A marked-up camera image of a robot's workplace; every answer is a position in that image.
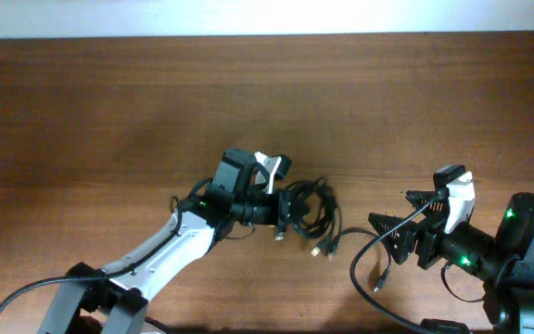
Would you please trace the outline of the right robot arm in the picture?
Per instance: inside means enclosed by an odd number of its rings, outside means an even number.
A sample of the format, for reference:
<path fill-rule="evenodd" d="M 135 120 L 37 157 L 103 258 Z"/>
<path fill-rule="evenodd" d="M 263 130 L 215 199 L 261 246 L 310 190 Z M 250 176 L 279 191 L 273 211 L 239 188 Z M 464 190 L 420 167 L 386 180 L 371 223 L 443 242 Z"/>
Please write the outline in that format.
<path fill-rule="evenodd" d="M 438 260 L 460 267 L 483 283 L 484 311 L 498 333 L 534 333 L 534 193 L 509 200 L 491 236 L 470 224 L 471 199 L 434 199 L 431 191 L 410 191 L 406 198 L 424 218 L 372 213 L 368 221 L 385 234 L 395 263 L 410 253 L 427 269 Z"/>

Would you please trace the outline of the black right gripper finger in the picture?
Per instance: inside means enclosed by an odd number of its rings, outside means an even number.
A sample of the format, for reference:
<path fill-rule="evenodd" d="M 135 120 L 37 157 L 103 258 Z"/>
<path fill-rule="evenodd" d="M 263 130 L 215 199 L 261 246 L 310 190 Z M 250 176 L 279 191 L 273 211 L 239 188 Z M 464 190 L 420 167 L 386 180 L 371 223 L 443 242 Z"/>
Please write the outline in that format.
<path fill-rule="evenodd" d="M 382 240 L 396 264 L 407 261 L 416 246 L 417 230 L 413 218 L 371 212 L 368 222 L 378 235 L 386 235 Z"/>
<path fill-rule="evenodd" d="M 408 190 L 405 198 L 425 217 L 448 217 L 448 190 L 445 188 L 433 191 Z"/>

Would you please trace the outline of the black arm base clamp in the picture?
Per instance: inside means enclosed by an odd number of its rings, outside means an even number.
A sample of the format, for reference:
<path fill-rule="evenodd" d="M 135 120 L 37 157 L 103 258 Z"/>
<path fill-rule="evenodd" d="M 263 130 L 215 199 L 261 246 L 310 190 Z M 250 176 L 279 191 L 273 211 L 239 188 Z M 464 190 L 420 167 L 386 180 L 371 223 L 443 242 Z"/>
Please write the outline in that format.
<path fill-rule="evenodd" d="M 432 333 L 438 334 L 471 334 L 471 330 L 464 323 L 455 321 L 425 318 L 420 325 Z"/>

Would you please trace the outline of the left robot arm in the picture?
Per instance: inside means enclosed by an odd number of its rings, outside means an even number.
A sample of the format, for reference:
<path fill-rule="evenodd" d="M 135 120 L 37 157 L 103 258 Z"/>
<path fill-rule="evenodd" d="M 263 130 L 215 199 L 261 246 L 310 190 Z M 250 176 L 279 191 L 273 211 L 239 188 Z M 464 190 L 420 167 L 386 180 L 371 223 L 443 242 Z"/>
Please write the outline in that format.
<path fill-rule="evenodd" d="M 179 272 L 229 237 L 235 224 L 281 228 L 291 199 L 274 183 L 286 177 L 291 160 L 242 148 L 224 151 L 216 174 L 200 180 L 178 200 L 169 221 L 120 259 L 94 269 L 78 263 L 60 284 L 39 327 L 42 333 L 77 333 L 86 328 L 82 311 L 100 311 L 100 333 L 140 333 L 149 303 Z"/>

